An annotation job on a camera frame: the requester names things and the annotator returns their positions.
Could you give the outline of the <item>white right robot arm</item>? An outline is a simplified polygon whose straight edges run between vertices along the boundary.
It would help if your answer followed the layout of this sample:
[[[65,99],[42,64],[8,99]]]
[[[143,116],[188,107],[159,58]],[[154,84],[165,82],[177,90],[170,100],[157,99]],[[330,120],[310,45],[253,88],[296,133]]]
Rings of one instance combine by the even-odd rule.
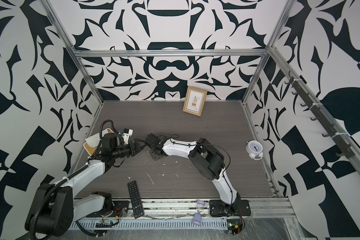
[[[157,137],[150,134],[146,143],[151,149],[154,160],[166,156],[186,158],[198,172],[216,187],[221,201],[232,210],[239,207],[240,194],[232,186],[226,171],[224,156],[204,138],[194,142],[178,141],[169,137]]]

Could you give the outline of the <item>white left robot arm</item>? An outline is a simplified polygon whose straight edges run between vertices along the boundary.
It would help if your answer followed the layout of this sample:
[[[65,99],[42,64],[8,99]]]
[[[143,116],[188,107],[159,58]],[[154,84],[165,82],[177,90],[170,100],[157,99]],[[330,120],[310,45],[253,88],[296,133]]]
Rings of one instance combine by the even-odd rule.
[[[141,139],[125,143],[121,134],[105,134],[83,167],[54,184],[41,185],[35,193],[25,223],[30,238],[37,239],[37,233],[43,234],[45,240],[52,236],[59,237],[73,222],[92,213],[112,213],[114,205],[111,194],[95,192],[80,200],[75,197],[89,183],[114,167],[116,159],[133,157],[146,144]]]

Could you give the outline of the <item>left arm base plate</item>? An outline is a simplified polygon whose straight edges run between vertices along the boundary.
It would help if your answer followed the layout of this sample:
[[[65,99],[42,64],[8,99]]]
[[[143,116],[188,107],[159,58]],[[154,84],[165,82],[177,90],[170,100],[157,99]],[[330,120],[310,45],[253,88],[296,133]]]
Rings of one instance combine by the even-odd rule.
[[[99,212],[94,212],[87,215],[87,218],[100,218],[100,217],[123,217],[128,213],[129,201],[113,201],[109,210],[102,209]]]

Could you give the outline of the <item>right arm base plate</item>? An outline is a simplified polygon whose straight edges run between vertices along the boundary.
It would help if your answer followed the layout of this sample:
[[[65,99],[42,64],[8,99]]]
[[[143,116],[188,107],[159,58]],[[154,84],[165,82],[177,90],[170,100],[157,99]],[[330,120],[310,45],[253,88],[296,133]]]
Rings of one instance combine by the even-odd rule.
[[[209,201],[209,212],[211,217],[229,217],[229,216],[250,216],[252,211],[248,200],[235,200],[233,205],[228,205],[221,200]]]

